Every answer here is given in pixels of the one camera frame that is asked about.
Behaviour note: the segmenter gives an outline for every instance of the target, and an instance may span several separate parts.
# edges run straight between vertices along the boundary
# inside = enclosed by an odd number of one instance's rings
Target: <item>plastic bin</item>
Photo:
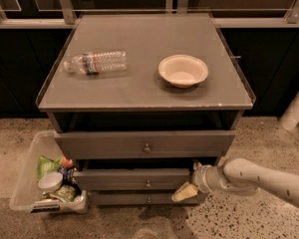
[[[38,132],[32,140],[24,167],[18,178],[10,199],[9,206],[15,211],[27,212],[77,212],[86,213],[88,209],[87,191],[83,190],[81,199],[76,202],[62,203],[55,200],[47,203],[36,203],[40,200],[42,190],[37,183],[37,161],[40,155],[54,159],[62,155],[54,140],[52,130]]]

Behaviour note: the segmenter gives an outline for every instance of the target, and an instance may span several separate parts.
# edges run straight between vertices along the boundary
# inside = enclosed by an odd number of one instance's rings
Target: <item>bottle label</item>
[[[87,75],[95,75],[99,72],[97,67],[97,58],[94,52],[87,52],[83,54],[83,68]]]

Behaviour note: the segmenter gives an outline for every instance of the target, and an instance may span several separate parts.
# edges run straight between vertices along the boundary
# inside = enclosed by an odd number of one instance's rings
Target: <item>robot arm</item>
[[[244,158],[227,159],[222,166],[200,165],[172,197],[174,201],[191,197],[197,191],[221,190],[253,195],[262,188],[299,208],[299,175],[259,166]]]

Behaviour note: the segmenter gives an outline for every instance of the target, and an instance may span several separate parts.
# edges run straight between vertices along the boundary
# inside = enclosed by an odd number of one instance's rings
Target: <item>terrazzo floor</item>
[[[28,214],[8,207],[36,132],[47,119],[0,119],[0,238],[295,238],[299,209],[261,191],[241,197],[214,191],[193,207],[98,207],[87,214]],[[299,175],[299,124],[277,118],[242,118],[227,157],[240,156]]]

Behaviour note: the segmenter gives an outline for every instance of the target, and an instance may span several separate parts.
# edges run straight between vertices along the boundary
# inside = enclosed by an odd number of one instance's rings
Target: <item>bowl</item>
[[[63,175],[60,172],[50,172],[44,175],[38,183],[38,186],[47,192],[54,192],[62,186]]]
[[[188,55],[174,55],[159,63],[159,74],[173,86],[189,88],[203,82],[208,67],[200,59]]]

